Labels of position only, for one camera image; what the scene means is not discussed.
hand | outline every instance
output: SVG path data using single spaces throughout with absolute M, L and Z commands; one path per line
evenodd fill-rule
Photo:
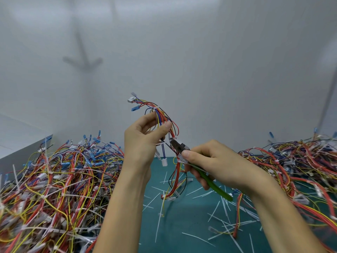
M 206 170 L 211 179 L 215 178 L 240 191 L 252 190 L 257 178 L 266 177 L 266 172 L 217 140 L 196 146 L 191 151 L 184 150 L 182 155 L 190 163 Z M 193 167 L 185 165 L 185 170 L 190 171 L 205 190 L 209 189 L 206 181 Z
M 124 165 L 125 168 L 138 174 L 146 175 L 146 183 L 151 177 L 150 164 L 156 152 L 156 144 L 165 138 L 170 131 L 172 123 L 170 121 L 154 131 L 148 131 L 157 125 L 156 112 L 151 112 L 139 118 L 124 133 Z

left hand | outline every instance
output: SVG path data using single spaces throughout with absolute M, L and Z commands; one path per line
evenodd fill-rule
M 139 118 L 124 133 L 124 165 L 128 172 L 145 175 L 146 182 L 151 177 L 150 164 L 156 152 L 156 144 L 170 131 L 170 121 L 154 131 L 148 131 L 157 125 L 156 112 L 151 112 Z

green work surface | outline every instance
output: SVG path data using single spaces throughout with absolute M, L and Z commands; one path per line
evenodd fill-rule
M 168 166 L 163 167 L 161 165 L 161 161 L 154 159 L 151 165 L 151 180 L 149 181 L 145 190 L 146 196 L 153 199 L 158 193 L 160 193 L 160 190 L 153 187 L 167 191 L 169 184 L 168 182 L 163 183 L 165 174 L 167 172 L 166 180 L 168 180 L 169 176 L 175 169 L 173 158 L 167 158 L 167 162 Z M 187 183 L 185 191 L 179 198 L 173 202 L 165 201 L 164 217 L 160 218 L 156 243 L 156 231 L 162 205 L 162 199 L 160 198 L 160 195 L 150 204 L 150 207 L 153 208 L 146 208 L 143 211 L 141 237 L 139 240 L 140 245 L 138 250 L 139 253 L 172 253 L 177 251 L 200 253 L 240 252 L 231 237 L 227 234 L 222 234 L 210 241 L 207 240 L 208 238 L 215 235 L 208 230 L 209 226 L 212 226 L 219 231 L 225 231 L 225 228 L 222 227 L 221 221 L 211 218 L 211 220 L 208 222 L 210 216 L 207 213 L 212 214 L 218 202 L 220 201 L 214 216 L 227 223 L 235 224 L 236 210 L 234 205 L 229 204 L 230 210 L 227 209 L 227 217 L 221 202 L 221 198 L 215 192 L 196 199 L 193 199 L 193 197 L 205 194 L 206 191 L 204 189 L 200 189 L 190 195 L 186 195 L 200 187 L 201 185 L 199 182 L 194 179 L 194 181 Z M 229 187 L 226 187 L 226 190 L 228 193 L 233 191 Z M 144 204 L 147 205 L 152 199 L 144 198 Z M 248 220 L 253 220 L 253 218 L 247 213 L 240 211 L 240 221 L 244 222 Z M 243 225 L 240 227 L 240 229 L 243 231 L 238 231 L 237 242 L 243 252 L 253 252 L 249 234 L 251 234 L 255 252 L 272 252 L 263 229 L 260 231 L 260 228 L 261 224 L 259 222 Z M 184 235 L 182 232 L 200 237 L 212 243 L 215 247 L 197 238 Z

white wall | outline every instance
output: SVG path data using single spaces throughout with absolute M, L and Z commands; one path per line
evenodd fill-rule
M 337 31 L 337 0 L 77 0 L 108 138 L 160 105 L 194 146 L 234 150 L 303 139 L 319 123 L 333 71 L 321 56 Z
M 54 133 L 56 145 L 95 133 L 68 0 L 0 0 L 0 113 Z
M 69 0 L 1 0 L 0 113 L 59 140 L 101 129 L 123 142 L 161 106 L 189 146 L 234 150 L 312 135 L 334 73 L 322 56 L 337 33 L 337 0 L 74 0 L 96 70 L 79 57 Z

